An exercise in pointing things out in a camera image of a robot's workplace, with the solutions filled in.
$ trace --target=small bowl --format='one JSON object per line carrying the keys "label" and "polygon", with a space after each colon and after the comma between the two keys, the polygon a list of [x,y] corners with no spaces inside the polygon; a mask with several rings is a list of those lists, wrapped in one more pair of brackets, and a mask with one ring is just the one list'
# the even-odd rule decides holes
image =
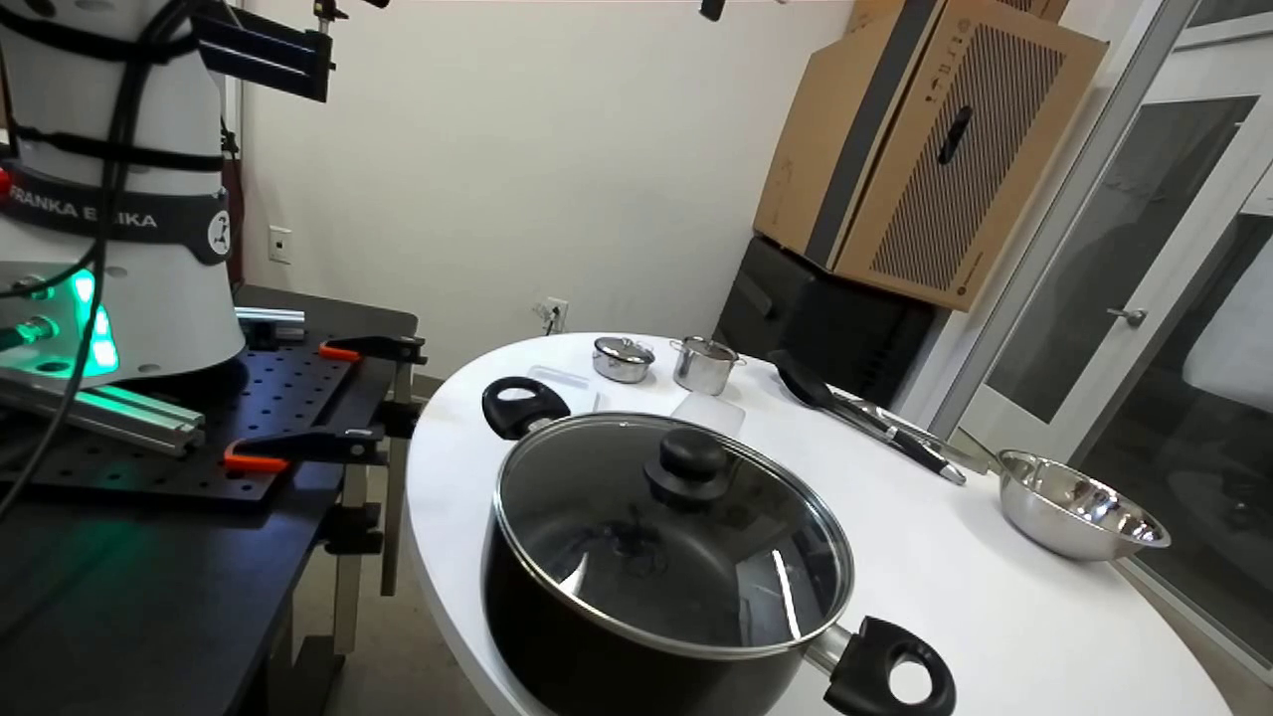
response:
{"label": "small bowl", "polygon": [[1039,453],[999,453],[1003,518],[1049,551],[1068,559],[1117,559],[1139,550],[1169,550],[1169,528],[1110,489],[1060,460]]}
{"label": "small bowl", "polygon": [[637,384],[649,378],[649,367],[651,367],[651,350],[643,350],[631,337],[598,337],[594,342],[594,368],[608,380]]}

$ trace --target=round table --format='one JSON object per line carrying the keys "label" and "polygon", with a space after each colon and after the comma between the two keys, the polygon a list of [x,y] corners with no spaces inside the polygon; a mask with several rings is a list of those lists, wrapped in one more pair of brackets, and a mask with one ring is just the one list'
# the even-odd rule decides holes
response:
{"label": "round table", "polygon": [[[801,473],[843,521],[854,591],[843,623],[888,615],[932,642],[960,681],[966,716],[1226,716],[1226,699],[1182,635],[1112,566],[1075,566],[1023,541],[993,481],[949,485],[904,453],[797,407],[767,362],[744,359],[720,399],[671,380],[681,342],[655,350],[643,384],[594,374],[598,333],[492,350],[458,368],[411,443],[411,528],[427,603],[489,713],[545,713],[504,667],[481,610],[489,496],[500,443],[481,390],[504,374],[545,378],[574,410],[676,412],[722,428]],[[832,716],[827,672],[805,664],[774,716]]]}

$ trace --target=cable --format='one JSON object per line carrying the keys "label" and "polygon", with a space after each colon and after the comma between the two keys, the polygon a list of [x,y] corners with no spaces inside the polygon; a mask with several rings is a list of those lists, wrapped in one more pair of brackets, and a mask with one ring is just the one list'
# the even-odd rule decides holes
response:
{"label": "cable", "polygon": [[92,265],[92,245],[65,269],[57,269],[50,277],[38,277],[38,281],[16,281],[6,289],[0,289],[0,303],[2,297],[31,297],[38,289],[50,289],[50,288],[65,288],[70,274],[80,274],[84,265]]}
{"label": "cable", "polygon": [[[161,13],[155,13],[152,22],[143,28],[138,49],[155,49],[155,44],[169,38],[169,30],[192,17],[192,4],[193,0],[161,4]],[[143,59],[123,66],[123,79],[120,79],[120,93],[115,93],[115,111],[112,111],[112,143],[115,147],[130,147],[130,139],[136,139],[136,119],[138,119],[138,109],[143,109],[148,74],[152,74],[152,63],[143,63]],[[61,428],[69,425],[69,417],[77,410],[77,392],[80,392],[84,374],[87,374],[92,333],[94,333],[94,323],[98,323],[98,309],[104,309],[108,223],[115,215],[115,201],[120,201],[123,185],[128,185],[128,150],[123,150],[123,158],[108,158],[104,162],[98,228],[94,228],[92,245],[84,249],[94,281],[92,281],[87,323],[84,323],[84,333],[80,333],[80,347],[77,347],[77,367],[70,367],[65,400],[50,412],[47,428],[38,435],[35,449],[26,453],[22,471],[16,473],[6,494],[0,496],[0,521],[12,514],[16,496],[31,485],[31,477],[47,460],[50,443],[61,439]]]}

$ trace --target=metal utensil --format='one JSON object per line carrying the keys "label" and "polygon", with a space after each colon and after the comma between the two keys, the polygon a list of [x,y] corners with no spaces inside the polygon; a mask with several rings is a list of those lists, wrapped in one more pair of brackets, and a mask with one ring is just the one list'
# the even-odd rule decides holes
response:
{"label": "metal utensil", "polygon": [[651,350],[643,350],[631,337],[598,337],[594,342],[594,368],[608,380],[637,384],[649,378],[649,367],[651,367]]}
{"label": "metal utensil", "polygon": [[716,392],[722,392],[722,380],[737,362],[740,362],[740,355],[730,347],[689,333],[689,337],[681,337],[676,384],[685,384],[689,392],[716,399]]}
{"label": "metal utensil", "polygon": [[1068,559],[1117,559],[1139,550],[1169,550],[1169,528],[1110,489],[1060,460],[1039,453],[999,453],[1003,518],[1049,551]]}
{"label": "metal utensil", "polygon": [[966,485],[966,473],[916,425],[888,423],[880,410],[869,410],[864,399],[838,399],[827,390],[822,378],[797,362],[779,362],[779,378],[789,392],[810,410],[834,412],[838,423],[869,435],[875,443],[905,453],[911,460],[927,467],[942,481]]}

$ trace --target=cardboard box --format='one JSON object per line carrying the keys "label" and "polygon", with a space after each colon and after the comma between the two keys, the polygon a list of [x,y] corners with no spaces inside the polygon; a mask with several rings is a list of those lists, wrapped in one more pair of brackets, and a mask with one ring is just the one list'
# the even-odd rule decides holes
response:
{"label": "cardboard box", "polygon": [[1049,22],[1056,22],[1068,8],[1068,0],[1003,0],[1003,4],[1042,17]]}
{"label": "cardboard box", "polygon": [[969,307],[1056,156],[1102,44],[990,0],[945,0],[834,274]]}
{"label": "cardboard box", "polygon": [[847,37],[805,66],[754,231],[827,265],[869,179],[942,0],[859,0]]}

